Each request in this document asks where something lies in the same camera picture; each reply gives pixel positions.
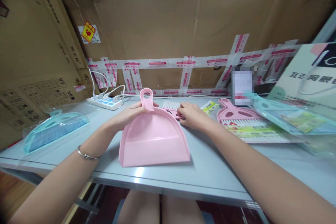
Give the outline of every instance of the bangle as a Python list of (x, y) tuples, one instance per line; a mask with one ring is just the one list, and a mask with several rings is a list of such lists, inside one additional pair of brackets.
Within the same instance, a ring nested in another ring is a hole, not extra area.
[(89, 155), (86, 155), (86, 154), (83, 154), (81, 151), (80, 151), (80, 148), (81, 147), (81, 145), (79, 145), (78, 146), (78, 148), (77, 148), (77, 152), (78, 152), (78, 154), (79, 155), (81, 155), (82, 156), (82, 158), (86, 158), (86, 159), (89, 159), (89, 160), (98, 160), (98, 159), (100, 159), (101, 158), (101, 156), (100, 157), (90, 157)]

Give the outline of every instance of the blue brush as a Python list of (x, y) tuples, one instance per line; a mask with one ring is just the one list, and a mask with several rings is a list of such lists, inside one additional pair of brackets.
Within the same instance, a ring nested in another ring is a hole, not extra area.
[(85, 116), (77, 112), (62, 114), (62, 110), (55, 110), (50, 113), (50, 116), (25, 138), (23, 150), (26, 155), (67, 136), (89, 123)]

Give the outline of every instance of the table surface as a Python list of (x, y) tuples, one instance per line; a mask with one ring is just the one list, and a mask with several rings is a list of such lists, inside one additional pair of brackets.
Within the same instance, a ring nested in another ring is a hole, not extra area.
[[(74, 133), (60, 146), (45, 155), (35, 154), (28, 157), (29, 161), (21, 161), (24, 158), (21, 141), (0, 152), (0, 166), (47, 174), (78, 145), (82, 144), (102, 123), (137, 100), (138, 98), (131, 98), (125, 101), (122, 108), (116, 111), (99, 108), (96, 112), (88, 114), (87, 118), (90, 121), (88, 129), (77, 135)], [(156, 99), (155, 102), (162, 107), (165, 100)], [(204, 105), (209, 100), (218, 101), (217, 98), (167, 100), (191, 102), (198, 106)], [(87, 103), (85, 106), (98, 108)], [(92, 175), (93, 181), (153, 193), (254, 208), (254, 200), (209, 139), (197, 131), (182, 128), (191, 153), (190, 162), (123, 168), (118, 161), (121, 138), (121, 132), (119, 132), (96, 167)], [(331, 204), (336, 205), (336, 166), (322, 162), (296, 144), (258, 144), (252, 146), (311, 187)]]

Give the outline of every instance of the floor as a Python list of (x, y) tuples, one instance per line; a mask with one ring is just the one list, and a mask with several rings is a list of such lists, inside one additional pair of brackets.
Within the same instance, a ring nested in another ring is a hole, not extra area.
[[(35, 185), (0, 171), (0, 223), (7, 223), (34, 189)], [(62, 224), (70, 222), (74, 209), (76, 209), (75, 204), (68, 211)]]
[[(81, 198), (87, 200), (94, 186), (94, 183), (88, 184), (83, 189)], [(12, 217), (34, 189), (34, 185), (0, 172), (0, 216), (3, 217), (4, 223)], [(89, 224), (112, 224), (119, 202), (126, 198), (128, 192), (129, 189), (106, 186), (98, 204), (99, 213), (92, 216)], [(239, 207), (204, 201), (197, 203), (202, 211), (212, 214), (215, 224), (244, 224), (243, 212)], [(255, 210), (243, 208), (243, 211), (248, 224), (262, 223)], [(84, 224), (88, 216), (88, 211), (73, 205), (62, 223)]]
[[(89, 224), (112, 224), (119, 202), (121, 199), (126, 198), (128, 192), (128, 189), (106, 186), (98, 205), (99, 213), (90, 219)], [(204, 201), (197, 201), (197, 203), (202, 211), (212, 214), (215, 224), (244, 224), (243, 212), (240, 207), (233, 207)], [(248, 224), (262, 223), (258, 213), (255, 210), (243, 208), (243, 211)], [(85, 223), (88, 215), (89, 213), (87, 211), (78, 208), (72, 217), (70, 224)]]

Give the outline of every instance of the smartphone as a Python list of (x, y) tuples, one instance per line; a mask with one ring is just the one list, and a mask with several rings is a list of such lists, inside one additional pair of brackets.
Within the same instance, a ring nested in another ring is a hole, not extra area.
[(231, 72), (231, 79), (232, 104), (235, 106), (253, 105), (253, 93), (256, 85), (254, 68), (235, 68)]

